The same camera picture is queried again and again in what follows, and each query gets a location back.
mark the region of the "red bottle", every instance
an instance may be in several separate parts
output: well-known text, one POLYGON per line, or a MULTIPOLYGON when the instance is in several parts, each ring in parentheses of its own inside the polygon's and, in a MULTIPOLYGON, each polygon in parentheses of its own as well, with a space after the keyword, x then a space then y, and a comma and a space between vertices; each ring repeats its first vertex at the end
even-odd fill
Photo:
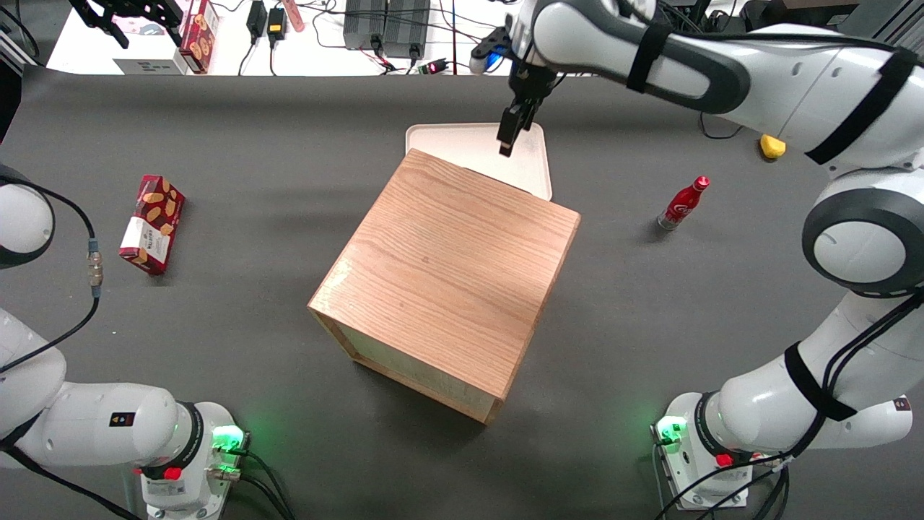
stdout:
POLYGON ((676 229, 680 221, 687 217, 693 208, 699 204, 699 197, 703 190, 709 188, 709 178, 700 177, 693 182, 692 186, 687 186, 674 196, 674 200, 667 205, 658 216, 658 224, 667 230, 676 229))

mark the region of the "power supply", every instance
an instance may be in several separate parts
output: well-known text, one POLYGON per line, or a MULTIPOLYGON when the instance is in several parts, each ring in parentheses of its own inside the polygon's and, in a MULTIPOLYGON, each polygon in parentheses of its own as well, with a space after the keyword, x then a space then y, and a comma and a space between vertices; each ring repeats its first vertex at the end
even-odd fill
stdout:
POLYGON ((430 0, 391 0, 385 20, 385 54, 423 58, 429 21, 430 0))
POLYGON ((387 0, 346 0, 344 45, 378 53, 385 34, 387 0))

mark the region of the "green led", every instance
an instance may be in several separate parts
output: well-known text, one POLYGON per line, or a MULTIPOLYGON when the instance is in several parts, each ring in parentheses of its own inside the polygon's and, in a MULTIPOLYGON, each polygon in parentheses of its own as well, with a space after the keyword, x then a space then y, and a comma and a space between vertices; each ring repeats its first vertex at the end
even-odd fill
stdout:
POLYGON ((661 444, 674 444, 680 442, 684 430, 687 429, 687 420, 668 415, 658 421, 656 429, 661 433, 661 444))
POLYGON ((212 430, 212 447, 219 450, 234 450, 244 443, 244 430, 234 425, 212 430))

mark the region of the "red snack box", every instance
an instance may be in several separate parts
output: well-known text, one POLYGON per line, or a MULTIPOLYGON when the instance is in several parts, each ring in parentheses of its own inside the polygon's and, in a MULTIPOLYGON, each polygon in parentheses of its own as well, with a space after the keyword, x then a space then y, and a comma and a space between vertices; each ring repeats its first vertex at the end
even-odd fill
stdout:
POLYGON ((186 197, 160 175, 145 175, 135 213, 128 221, 118 255, 152 275, 163 275, 170 261, 186 197))
POLYGON ((218 31, 218 15, 209 0, 194 0, 189 7, 186 29, 179 53, 189 68, 196 74, 209 71, 212 51, 215 47, 215 32, 218 31))

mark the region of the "label sticker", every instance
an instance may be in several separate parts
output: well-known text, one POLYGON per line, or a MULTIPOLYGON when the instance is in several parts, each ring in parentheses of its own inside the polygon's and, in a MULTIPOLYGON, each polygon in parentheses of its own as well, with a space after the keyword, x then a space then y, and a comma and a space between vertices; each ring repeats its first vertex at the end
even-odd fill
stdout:
POLYGON ((114 412, 109 417, 109 427, 130 427, 135 424, 134 412, 114 412))
POLYGON ((148 494, 153 497, 175 497, 185 492, 183 480, 148 480, 148 494))

